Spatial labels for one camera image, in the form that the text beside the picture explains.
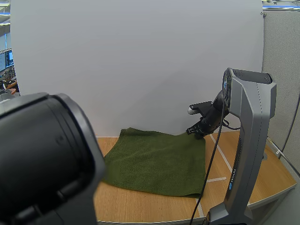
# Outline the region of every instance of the computer monitor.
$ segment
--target computer monitor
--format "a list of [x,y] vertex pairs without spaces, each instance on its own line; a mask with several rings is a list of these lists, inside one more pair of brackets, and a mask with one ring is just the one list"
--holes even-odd
[[13,53],[11,50],[5,52],[5,59],[6,59],[6,67],[10,67],[14,64]]
[[0,54],[0,72],[5,70],[6,63],[5,63],[5,53]]

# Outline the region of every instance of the white backdrop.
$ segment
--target white backdrop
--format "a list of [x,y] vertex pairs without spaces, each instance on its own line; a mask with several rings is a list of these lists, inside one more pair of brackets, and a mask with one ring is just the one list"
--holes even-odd
[[261,10],[261,0],[14,0],[20,92],[68,94],[98,136],[182,133],[200,117],[188,106],[213,100],[227,67],[261,71]]

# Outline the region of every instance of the green towel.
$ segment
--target green towel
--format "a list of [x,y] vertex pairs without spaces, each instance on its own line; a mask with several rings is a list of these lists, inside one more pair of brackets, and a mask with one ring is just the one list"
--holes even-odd
[[104,182],[160,195],[197,197],[205,177],[205,140],[133,128],[105,156]]

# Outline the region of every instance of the cable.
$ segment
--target cable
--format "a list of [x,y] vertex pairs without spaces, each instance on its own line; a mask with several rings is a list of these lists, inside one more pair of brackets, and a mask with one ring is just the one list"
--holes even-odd
[[289,137],[290,137],[290,134],[291,134],[291,131],[292,131],[292,128],[293,128],[295,119],[296,119],[297,111],[298,111],[298,108],[299,108],[299,102],[300,102],[300,94],[299,94],[299,96],[298,96],[298,102],[297,102],[296,111],[295,111],[294,117],[293,117],[293,119],[292,119],[292,123],[291,123],[290,129],[289,129],[289,132],[287,133],[287,136],[286,136],[286,139],[285,139],[285,143],[284,143],[284,145],[283,145],[283,147],[282,147],[281,152],[283,152],[283,150],[285,149],[286,143],[287,143],[287,141],[288,141],[288,139],[289,139]]
[[222,129],[222,125],[223,125],[223,119],[224,119],[224,111],[225,111],[225,103],[223,102],[223,108],[222,108],[222,118],[221,118],[221,122],[220,122],[220,128],[219,128],[219,132],[217,134],[217,140],[216,140],[216,143],[215,143],[215,147],[214,147],[214,150],[212,151],[212,155],[211,155],[211,158],[210,158],[210,164],[208,166],[208,169],[207,169],[207,172],[206,172],[206,175],[205,175],[205,179],[204,179],[204,184],[202,186],[202,190],[201,190],[201,193],[200,193],[200,196],[199,196],[199,199],[197,201],[197,204],[194,208],[194,212],[193,212],[193,215],[191,217],[191,220],[189,222],[189,225],[192,224],[193,222],[193,219],[194,219],[194,216],[195,216],[195,213],[196,213],[196,210],[198,208],[198,205],[200,203],[200,200],[202,198],[202,195],[203,195],[203,192],[204,192],[204,188],[205,188],[205,185],[206,185],[206,181],[207,181],[207,178],[208,178],[208,174],[210,173],[210,168],[211,168],[211,164],[212,164],[212,160],[214,159],[214,156],[215,156],[215,153],[216,153],[216,149],[217,149],[217,145],[218,145],[218,141],[219,141],[219,138],[220,138],[220,135],[221,135],[221,129]]
[[227,120],[225,120],[225,119],[223,119],[223,126],[226,127],[226,128],[228,128],[228,129],[231,129],[231,130],[239,130],[240,129],[240,127],[237,127],[237,128],[230,127],[229,126],[229,122]]

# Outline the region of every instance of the wooden tabletop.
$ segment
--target wooden tabletop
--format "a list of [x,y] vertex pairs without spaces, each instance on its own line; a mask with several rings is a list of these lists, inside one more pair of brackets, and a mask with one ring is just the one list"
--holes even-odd
[[[214,147],[217,134],[205,137],[205,169]],[[203,217],[209,209],[224,200],[231,176],[239,132],[223,132],[216,151],[208,182],[195,214]],[[117,142],[116,137],[98,138],[103,155],[106,155]],[[262,161],[249,204],[257,204],[277,193],[292,188],[296,181],[266,146],[267,160]],[[94,206],[99,221],[110,222],[162,222],[189,219],[196,204],[196,199],[155,195],[141,191],[132,191],[110,186],[100,182],[94,194]]]
[[12,94],[12,95],[15,94],[15,92],[17,91],[16,88],[11,88],[10,90],[11,90],[11,94]]
[[15,81],[15,82],[9,84],[9,85],[6,87],[6,89],[10,89],[10,88],[14,87],[17,83],[18,83],[18,82]]

